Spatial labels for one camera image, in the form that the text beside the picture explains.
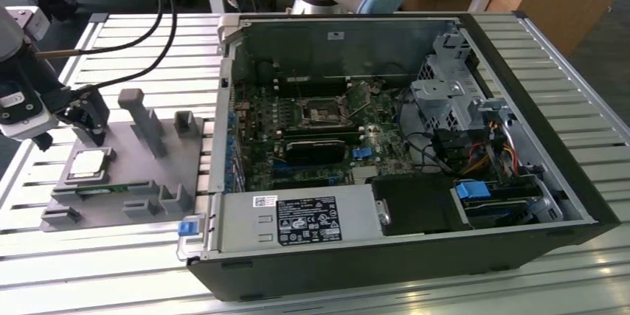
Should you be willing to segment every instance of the circuit board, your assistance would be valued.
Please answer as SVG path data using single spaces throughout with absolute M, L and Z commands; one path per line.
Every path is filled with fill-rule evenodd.
M 415 171 L 395 121 L 399 89 L 383 89 L 376 80 L 351 80 L 347 86 L 340 95 L 314 97 L 280 97 L 272 86 L 238 87 L 247 191 L 362 184 L 359 171 L 368 176 Z M 343 149 L 334 162 L 291 161 L 292 147 L 322 143 L 332 146 L 318 155 Z

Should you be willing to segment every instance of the blue tab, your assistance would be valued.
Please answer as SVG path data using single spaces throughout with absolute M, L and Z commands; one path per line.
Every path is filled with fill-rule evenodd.
M 199 234 L 199 222 L 180 221 L 178 227 L 179 236 L 194 236 Z
M 489 198 L 490 191 L 483 181 L 462 181 L 455 187 L 459 199 Z
M 363 159 L 372 156 L 372 148 L 367 147 L 363 149 L 354 149 L 352 150 L 352 158 Z

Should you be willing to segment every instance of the floor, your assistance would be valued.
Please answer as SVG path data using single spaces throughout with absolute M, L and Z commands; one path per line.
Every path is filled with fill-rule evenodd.
M 40 41 L 41 50 L 72 48 L 83 33 L 92 13 L 153 13 L 155 0 L 77 0 L 81 4 L 77 16 L 68 21 L 55 21 L 47 37 Z M 25 0 L 0 0 L 0 4 L 21 5 Z M 202 13 L 208 9 L 208 0 L 178 0 L 178 8 L 187 13 Z M 615 0 L 569 58 L 573 66 L 589 80 L 621 118 L 630 123 L 630 0 Z M 64 60 L 52 62 L 57 72 Z M 0 177 L 13 157 L 19 143 L 0 136 Z

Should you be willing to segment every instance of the power supply label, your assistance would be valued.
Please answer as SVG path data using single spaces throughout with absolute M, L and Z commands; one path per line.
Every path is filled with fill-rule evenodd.
M 282 246 L 342 241 L 335 197 L 278 201 L 275 211 L 278 242 Z

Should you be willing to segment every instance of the slotted metal table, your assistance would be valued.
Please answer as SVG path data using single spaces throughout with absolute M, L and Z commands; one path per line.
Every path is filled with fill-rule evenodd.
M 0 183 L 0 314 L 505 315 L 630 310 L 629 128 L 526 18 L 507 13 L 474 16 L 622 220 L 618 228 L 513 271 L 224 303 L 175 256 L 176 222 L 48 234 L 37 230 L 75 139 L 68 128 L 59 128 L 48 152 L 39 152 L 31 142 L 21 144 Z M 153 19 L 111 15 L 104 22 L 91 22 L 77 48 L 125 43 Z M 208 203 L 218 20 L 212 14 L 182 15 L 175 47 L 158 70 L 103 90 L 111 122 L 131 120 L 115 108 L 120 89 L 132 87 L 143 89 L 144 104 L 160 118 L 183 108 L 204 118 L 198 211 Z M 166 18 L 139 47 L 71 59 L 60 80 L 80 86 L 145 68 L 166 44 L 170 25 Z M 482 75 L 501 96 L 483 70 Z

